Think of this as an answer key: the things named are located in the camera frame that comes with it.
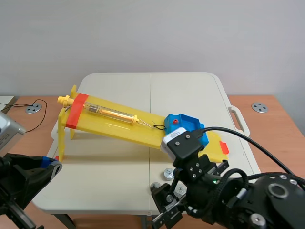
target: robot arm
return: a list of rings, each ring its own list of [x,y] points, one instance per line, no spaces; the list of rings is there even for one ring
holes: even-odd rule
[[[22,126],[0,112],[0,153],[5,154],[24,133]],[[36,229],[23,210],[61,168],[59,161],[44,156],[0,157],[0,215],[6,214],[19,228]]]
[[[152,223],[155,229],[164,224],[168,229],[172,228],[181,220],[184,211],[206,223],[217,222],[233,229],[304,227],[305,192],[302,187],[305,181],[302,178],[286,173],[248,177],[240,169],[231,169],[221,177],[228,162],[217,166],[206,155],[198,158],[198,152],[202,150],[197,140],[198,132],[176,131],[176,134],[166,136],[162,143],[162,150],[169,154],[176,167],[173,183],[151,187],[160,212]],[[234,173],[241,178],[230,178]],[[257,179],[256,182],[249,183],[253,179]],[[173,194],[179,180],[187,186],[187,192],[181,198]]]

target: white wall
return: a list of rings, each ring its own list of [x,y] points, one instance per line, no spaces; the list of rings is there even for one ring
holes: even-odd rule
[[[0,94],[66,94],[94,72],[205,71],[228,94],[275,94],[305,133],[304,11],[304,0],[2,0]]]

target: yellow plastic board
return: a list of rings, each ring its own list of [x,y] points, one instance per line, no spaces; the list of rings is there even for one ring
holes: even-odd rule
[[[78,92],[76,92],[76,87],[73,87],[71,91],[71,98],[76,98]],[[138,118],[142,119],[144,122],[150,126],[163,125],[164,117],[151,114],[149,112],[141,111],[131,107],[127,107],[121,104],[116,104],[107,100],[100,98],[88,96],[86,102],[108,107],[114,110],[121,112],[129,113],[132,115],[137,115]],[[64,154],[64,130],[63,127],[66,125],[67,119],[70,114],[70,109],[65,112],[63,108],[59,115],[59,153],[60,161],[63,159]],[[83,109],[81,112],[80,118],[78,120],[77,128],[78,130],[108,136],[112,138],[117,138],[125,141],[134,142],[136,144],[149,146],[153,148],[160,149],[160,144],[162,138],[165,135],[163,130],[157,128],[150,128],[149,126],[141,125],[139,123],[130,124],[127,122],[118,121],[112,118],[104,117],[98,114],[88,112]],[[215,132],[208,132],[209,144],[208,146],[199,153],[199,156],[202,154],[207,154],[210,161],[220,163],[222,160],[227,160],[227,156],[222,153],[219,141],[221,138]],[[73,138],[74,130],[71,129],[70,136]]]

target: table handle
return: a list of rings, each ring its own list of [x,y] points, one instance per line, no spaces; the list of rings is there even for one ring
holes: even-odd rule
[[[236,120],[241,128],[241,130],[238,129],[237,131],[242,133],[243,135],[246,135],[247,137],[250,136],[250,130],[240,110],[236,106],[232,105],[228,107],[228,110],[229,112],[232,112],[235,115]]]

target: silver device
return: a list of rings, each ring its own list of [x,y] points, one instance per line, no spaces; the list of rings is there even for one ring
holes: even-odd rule
[[[23,126],[0,112],[0,156],[7,154],[24,134]]]

